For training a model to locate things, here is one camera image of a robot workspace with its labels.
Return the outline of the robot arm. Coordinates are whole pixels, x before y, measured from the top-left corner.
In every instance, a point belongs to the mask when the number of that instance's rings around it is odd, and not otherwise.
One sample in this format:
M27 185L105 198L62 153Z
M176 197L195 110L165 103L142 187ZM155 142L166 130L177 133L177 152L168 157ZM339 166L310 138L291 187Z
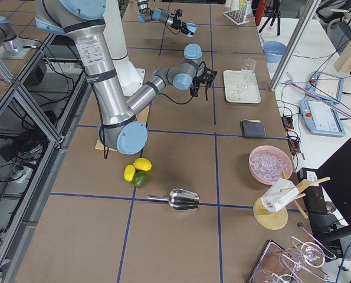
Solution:
M74 41L96 96L99 140L122 154L136 154L144 148L147 128L136 116L164 88L172 85L196 97L200 84L210 88L217 75L203 61L200 46L189 44L179 67L155 70L150 81L126 98L120 81L136 70L127 58L117 1L36 1L35 20L39 29Z
M139 23L144 22L160 22L170 30L171 33L177 35L179 33L185 34L191 38L196 33L198 26L194 23L187 23L181 20L183 10L176 9L173 13L166 12L163 8L156 8L151 10L149 8L149 1L136 1L139 13L137 20Z

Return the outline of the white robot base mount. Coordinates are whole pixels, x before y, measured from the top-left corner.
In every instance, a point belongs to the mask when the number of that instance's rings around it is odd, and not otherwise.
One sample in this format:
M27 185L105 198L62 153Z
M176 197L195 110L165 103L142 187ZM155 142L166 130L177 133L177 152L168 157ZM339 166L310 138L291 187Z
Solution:
M117 0L106 1L104 37L125 96L131 96L143 83L145 70L130 61Z

